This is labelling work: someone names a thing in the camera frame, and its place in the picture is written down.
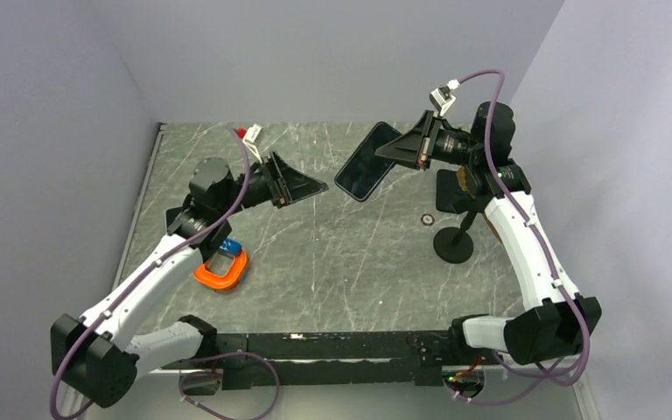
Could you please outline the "blue phone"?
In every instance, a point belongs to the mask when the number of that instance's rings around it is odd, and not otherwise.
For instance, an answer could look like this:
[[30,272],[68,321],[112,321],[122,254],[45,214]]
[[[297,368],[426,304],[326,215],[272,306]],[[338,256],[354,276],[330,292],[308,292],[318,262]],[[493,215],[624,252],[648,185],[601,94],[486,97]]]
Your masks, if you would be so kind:
[[378,122],[360,142],[334,177],[334,184],[358,202],[366,201],[395,166],[395,162],[375,154],[376,150],[402,133],[386,122]]

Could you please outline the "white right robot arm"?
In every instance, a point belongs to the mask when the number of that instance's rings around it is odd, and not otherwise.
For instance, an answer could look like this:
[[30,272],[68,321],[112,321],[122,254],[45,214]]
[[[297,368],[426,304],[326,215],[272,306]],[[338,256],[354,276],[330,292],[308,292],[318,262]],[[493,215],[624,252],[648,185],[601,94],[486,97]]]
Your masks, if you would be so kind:
[[525,311],[514,318],[473,315],[453,320],[447,349],[462,364],[482,349],[508,354],[521,365],[586,356],[602,315],[595,297],[580,294],[544,233],[531,185],[510,157],[515,129],[513,110],[487,101],[478,106],[470,130],[454,128],[425,111],[411,130],[375,151],[416,170],[434,160],[457,165],[458,187],[472,200],[465,224],[482,214],[512,264]]

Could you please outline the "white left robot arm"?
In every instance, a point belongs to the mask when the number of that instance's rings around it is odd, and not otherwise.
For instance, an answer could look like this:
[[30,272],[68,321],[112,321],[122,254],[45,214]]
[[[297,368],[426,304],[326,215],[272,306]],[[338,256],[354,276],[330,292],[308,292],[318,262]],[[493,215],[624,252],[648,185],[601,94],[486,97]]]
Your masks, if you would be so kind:
[[166,211],[166,232],[143,263],[78,318],[63,314],[51,326],[54,377],[101,408],[118,403],[136,378],[163,365],[187,360],[203,368],[214,360],[217,331],[193,315],[150,334],[137,331],[218,251],[232,232],[230,215],[266,202],[287,207],[328,186],[271,152],[238,177],[224,159],[207,157],[194,168],[188,188],[182,205]]

